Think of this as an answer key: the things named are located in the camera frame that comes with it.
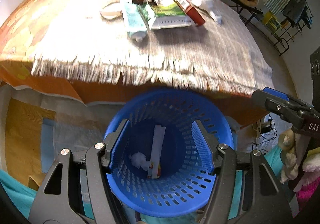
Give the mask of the green white milk pouch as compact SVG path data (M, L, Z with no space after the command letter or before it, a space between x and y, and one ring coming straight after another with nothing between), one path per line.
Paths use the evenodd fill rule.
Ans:
M163 5L137 5L137 9L149 30L194 26L194 21L175 3Z

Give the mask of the blue plastic trash basket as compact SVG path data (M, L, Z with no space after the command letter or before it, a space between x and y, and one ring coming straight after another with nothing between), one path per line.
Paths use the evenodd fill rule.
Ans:
M205 169L191 135L199 120L220 143L233 146L229 124L212 101L187 90L156 89L138 95L117 112L107 133L128 121L124 145L116 145L117 156L107 175L114 195L136 212L154 217L176 217L196 211L208 203L215 176ZM148 178L135 167L131 156L149 158L155 126L165 128L160 157L160 177Z

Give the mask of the white tissue in basket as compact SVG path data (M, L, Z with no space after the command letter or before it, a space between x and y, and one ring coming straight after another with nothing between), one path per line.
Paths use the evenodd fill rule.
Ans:
M129 156L131 160L131 164L138 169L143 169L144 171L148 171L151 166L151 162L146 160L146 156L141 152L134 153Z

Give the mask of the white box in basket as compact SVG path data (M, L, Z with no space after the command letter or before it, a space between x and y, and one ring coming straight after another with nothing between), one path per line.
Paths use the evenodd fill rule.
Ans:
M155 125L153 134L153 142L150 156L150 168L148 171L148 178L159 178L161 173L161 152L165 136L166 127Z

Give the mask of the plush toys pile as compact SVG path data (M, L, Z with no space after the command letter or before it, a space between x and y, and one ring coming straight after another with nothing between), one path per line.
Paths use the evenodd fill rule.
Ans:
M289 128L280 134L278 146L283 163L280 183L291 186L302 210L319 186L319 141Z

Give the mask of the black metal rack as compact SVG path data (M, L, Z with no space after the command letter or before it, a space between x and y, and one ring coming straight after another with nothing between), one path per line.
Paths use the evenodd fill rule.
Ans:
M290 43L304 29L311 29L313 13L307 0L259 0L260 8L252 13L268 31L267 36L279 53L289 51Z

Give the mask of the light blue tube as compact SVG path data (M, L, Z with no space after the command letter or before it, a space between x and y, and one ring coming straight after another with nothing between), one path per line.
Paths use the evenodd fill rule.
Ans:
M142 42L147 35L147 27L137 6L133 3L123 2L121 7L128 37L136 42Z

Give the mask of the plaid fringed blanket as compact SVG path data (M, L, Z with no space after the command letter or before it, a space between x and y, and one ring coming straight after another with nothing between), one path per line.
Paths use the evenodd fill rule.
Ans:
M101 9L113 0L53 0L54 16L33 52L33 75L140 86L249 95L272 87L272 69L239 15L220 0L217 25L207 14L199 27L160 29L131 40L124 21L107 21Z

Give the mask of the crumpled white tissue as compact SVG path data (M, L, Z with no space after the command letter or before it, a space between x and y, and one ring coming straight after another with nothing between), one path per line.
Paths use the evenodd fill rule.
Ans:
M191 3L207 12L216 24L222 25L222 15L216 8L215 0L191 0Z

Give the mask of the red white long box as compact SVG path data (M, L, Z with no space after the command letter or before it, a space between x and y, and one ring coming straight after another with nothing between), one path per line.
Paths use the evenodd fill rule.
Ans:
M188 0L174 0L180 8L194 21L196 26L203 25L206 21Z

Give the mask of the white rubber band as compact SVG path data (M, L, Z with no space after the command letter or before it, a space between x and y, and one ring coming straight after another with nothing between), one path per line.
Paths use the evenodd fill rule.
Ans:
M100 15L103 19L112 20L122 16L122 8L119 2L112 2L106 5L101 11Z

